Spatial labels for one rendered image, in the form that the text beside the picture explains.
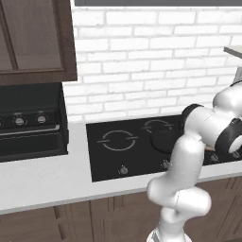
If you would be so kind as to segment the black oven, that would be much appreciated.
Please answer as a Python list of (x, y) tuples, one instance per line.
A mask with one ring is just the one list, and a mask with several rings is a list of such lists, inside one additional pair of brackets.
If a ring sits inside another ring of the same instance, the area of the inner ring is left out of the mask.
[[(39, 124), (37, 116), (45, 114), (47, 122)], [(16, 116), (26, 119), (23, 126), (14, 123)], [(41, 83), (0, 87), (0, 130), (28, 127), (55, 127), (60, 130), (0, 136), (0, 162), (66, 155), (69, 129), (62, 83)]]

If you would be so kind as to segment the dark brown wall cupboard door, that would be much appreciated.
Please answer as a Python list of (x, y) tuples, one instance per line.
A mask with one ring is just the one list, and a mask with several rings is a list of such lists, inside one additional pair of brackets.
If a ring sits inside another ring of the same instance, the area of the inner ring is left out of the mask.
[(77, 79), (70, 0), (0, 0), (0, 86)]

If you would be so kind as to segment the black round pan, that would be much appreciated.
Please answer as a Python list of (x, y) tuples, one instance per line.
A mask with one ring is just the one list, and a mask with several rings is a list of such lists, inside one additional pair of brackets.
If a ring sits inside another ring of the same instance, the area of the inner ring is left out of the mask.
[(181, 133), (173, 129), (155, 130), (150, 134), (150, 144), (159, 152), (170, 154)]

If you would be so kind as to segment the black hob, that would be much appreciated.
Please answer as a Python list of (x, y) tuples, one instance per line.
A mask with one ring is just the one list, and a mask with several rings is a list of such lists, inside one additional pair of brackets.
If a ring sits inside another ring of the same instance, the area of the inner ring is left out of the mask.
[[(181, 124), (182, 118), (179, 115), (88, 124), (86, 131), (92, 181), (102, 182), (161, 172), (187, 174), (196, 178), (204, 165), (242, 160), (242, 147), (236, 150), (240, 154), (239, 159), (224, 150), (203, 150), (203, 159), (196, 162), (181, 152), (178, 140), (170, 154), (161, 153), (150, 144), (150, 134), (155, 130), (178, 130), (182, 136)], [(219, 162), (210, 160), (213, 153)], [(162, 167), (163, 160), (170, 162), (168, 169)], [(126, 175), (119, 173), (122, 166), (129, 170)]]

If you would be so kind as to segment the pale wall shelf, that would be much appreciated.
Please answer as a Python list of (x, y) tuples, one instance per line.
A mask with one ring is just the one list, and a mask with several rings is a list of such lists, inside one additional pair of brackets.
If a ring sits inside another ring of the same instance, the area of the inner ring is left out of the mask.
[(242, 59), (242, 45), (225, 46), (224, 51), (228, 54), (238, 57), (239, 59)]

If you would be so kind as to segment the grey range hood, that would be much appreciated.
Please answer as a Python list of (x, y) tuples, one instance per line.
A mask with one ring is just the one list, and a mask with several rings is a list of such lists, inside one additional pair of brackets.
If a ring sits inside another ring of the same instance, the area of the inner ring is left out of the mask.
[(76, 7), (242, 7), (242, 0), (74, 0)]

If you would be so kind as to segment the dark brown base cupboard door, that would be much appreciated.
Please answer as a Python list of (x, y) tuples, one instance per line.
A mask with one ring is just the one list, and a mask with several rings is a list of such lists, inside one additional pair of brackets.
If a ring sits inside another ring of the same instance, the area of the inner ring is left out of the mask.
[(93, 242), (89, 202), (1, 215), (0, 242)]
[(206, 216), (189, 220), (184, 227), (192, 242), (242, 242), (242, 177), (198, 184), (212, 199)]
[(146, 242), (161, 207), (135, 193), (90, 201), (95, 242)]

